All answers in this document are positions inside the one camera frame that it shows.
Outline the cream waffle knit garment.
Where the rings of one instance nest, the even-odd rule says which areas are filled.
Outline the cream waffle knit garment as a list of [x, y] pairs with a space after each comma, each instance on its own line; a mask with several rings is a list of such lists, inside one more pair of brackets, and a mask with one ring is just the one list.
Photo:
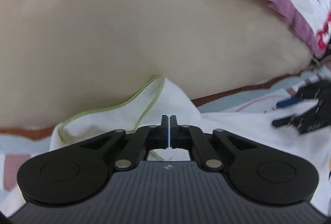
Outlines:
[[220, 128], [261, 144], [310, 161], [319, 173], [312, 205], [330, 215], [330, 129], [299, 136], [292, 127], [276, 129], [272, 120], [299, 115], [316, 105], [304, 101], [268, 113], [200, 113], [182, 89], [164, 77], [147, 82], [128, 101], [113, 107], [82, 112], [58, 124], [50, 140], [55, 150], [114, 130], [135, 131], [145, 125], [158, 125], [162, 115], [176, 115], [179, 124], [194, 125], [206, 133]]

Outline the beige bed base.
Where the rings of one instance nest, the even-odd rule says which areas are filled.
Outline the beige bed base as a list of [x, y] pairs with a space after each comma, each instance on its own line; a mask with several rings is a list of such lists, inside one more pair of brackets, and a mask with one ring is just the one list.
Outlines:
[[197, 99], [310, 59], [265, 0], [1, 0], [1, 127], [118, 105], [158, 75]]

